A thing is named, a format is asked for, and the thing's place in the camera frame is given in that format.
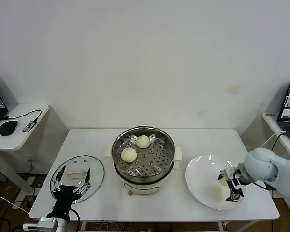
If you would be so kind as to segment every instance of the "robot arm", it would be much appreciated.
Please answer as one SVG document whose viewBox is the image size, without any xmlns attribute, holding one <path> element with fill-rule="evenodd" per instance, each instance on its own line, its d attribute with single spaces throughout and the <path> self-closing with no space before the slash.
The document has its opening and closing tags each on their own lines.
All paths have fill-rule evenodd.
<svg viewBox="0 0 290 232">
<path fill-rule="evenodd" d="M 256 148 L 246 155 L 244 163 L 239 163 L 237 168 L 226 168 L 220 172 L 219 179 L 226 178 L 230 188 L 227 201 L 237 201 L 243 196 L 241 187 L 258 180 L 290 199 L 290 161 L 271 150 Z"/>
<path fill-rule="evenodd" d="M 80 187 L 60 184 L 66 166 L 51 180 L 54 185 L 56 203 L 51 213 L 40 218 L 37 224 L 24 224 L 23 230 L 38 230 L 38 232 L 67 232 L 70 223 L 69 211 L 74 201 L 80 199 L 90 188 L 90 168 L 87 171 L 84 184 Z"/>
</svg>

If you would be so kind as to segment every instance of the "steamed bun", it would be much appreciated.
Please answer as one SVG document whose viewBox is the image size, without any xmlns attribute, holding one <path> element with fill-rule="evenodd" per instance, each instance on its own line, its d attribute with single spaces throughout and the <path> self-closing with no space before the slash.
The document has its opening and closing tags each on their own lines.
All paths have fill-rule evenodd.
<svg viewBox="0 0 290 232">
<path fill-rule="evenodd" d="M 148 148 L 150 145 L 150 139 L 146 135 L 141 135 L 136 139 L 136 145 L 138 146 L 138 148 Z"/>
<path fill-rule="evenodd" d="M 136 151 L 131 147 L 125 148 L 121 152 L 121 158 L 126 163 L 131 163 L 131 162 L 135 161 L 136 157 L 137 157 Z"/>
</svg>

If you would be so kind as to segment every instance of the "metal pot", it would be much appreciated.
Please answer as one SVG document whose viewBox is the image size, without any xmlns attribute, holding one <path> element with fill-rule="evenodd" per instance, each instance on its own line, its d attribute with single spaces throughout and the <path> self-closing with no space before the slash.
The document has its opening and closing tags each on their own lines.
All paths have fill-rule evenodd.
<svg viewBox="0 0 290 232">
<path fill-rule="evenodd" d="M 141 135 L 149 137 L 148 148 L 137 147 L 135 142 Z M 137 152 L 137 158 L 132 163 L 121 159 L 121 152 L 127 147 Z M 126 130 L 116 138 L 112 146 L 115 170 L 121 178 L 137 185 L 150 185 L 165 178 L 173 168 L 174 155 L 175 146 L 170 136 L 158 128 L 148 126 Z"/>
</svg>

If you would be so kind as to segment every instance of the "food on plate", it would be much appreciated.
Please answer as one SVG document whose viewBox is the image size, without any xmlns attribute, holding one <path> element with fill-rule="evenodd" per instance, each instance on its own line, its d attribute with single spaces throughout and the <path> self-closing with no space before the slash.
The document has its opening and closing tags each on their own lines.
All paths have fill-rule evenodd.
<svg viewBox="0 0 290 232">
<path fill-rule="evenodd" d="M 228 189 L 228 186 L 214 185 L 209 187 L 209 195 L 215 202 L 222 202 L 228 197 Z"/>
</svg>

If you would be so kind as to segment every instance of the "wooden floor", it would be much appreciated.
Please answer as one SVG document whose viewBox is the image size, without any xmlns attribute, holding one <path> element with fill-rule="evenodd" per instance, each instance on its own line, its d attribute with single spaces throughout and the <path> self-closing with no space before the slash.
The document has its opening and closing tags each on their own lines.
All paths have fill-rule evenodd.
<svg viewBox="0 0 290 232">
<path fill-rule="evenodd" d="M 44 178 L 36 178 L 33 186 L 35 188 L 40 188 L 43 184 Z M 14 185 L 11 181 L 5 183 L 0 183 L 0 191 L 3 193 L 4 197 L 10 201 L 14 201 L 19 188 Z M 276 206 L 280 211 L 280 218 L 273 222 L 273 232 L 290 232 L 290 212 L 288 211 L 284 201 L 282 199 L 274 199 Z M 27 202 L 22 204 L 22 208 L 29 211 L 27 206 L 30 207 L 31 204 L 27 205 Z M 22 225 L 23 223 L 36 223 L 28 215 L 21 211 L 12 209 L 7 203 L 4 203 L 0 208 L 0 218 L 4 218 L 10 221 L 11 229 L 8 228 L 7 221 L 2 221 L 0 232 L 11 232 L 12 229 L 17 225 Z M 227 229 L 233 226 L 234 223 L 227 225 Z M 206 231 L 206 230 L 218 230 L 218 225 L 216 223 L 88 223 L 86 230 L 112 230 L 112 231 Z M 271 232 L 271 222 L 270 221 L 260 221 L 251 227 L 244 230 L 244 232 Z"/>
</svg>

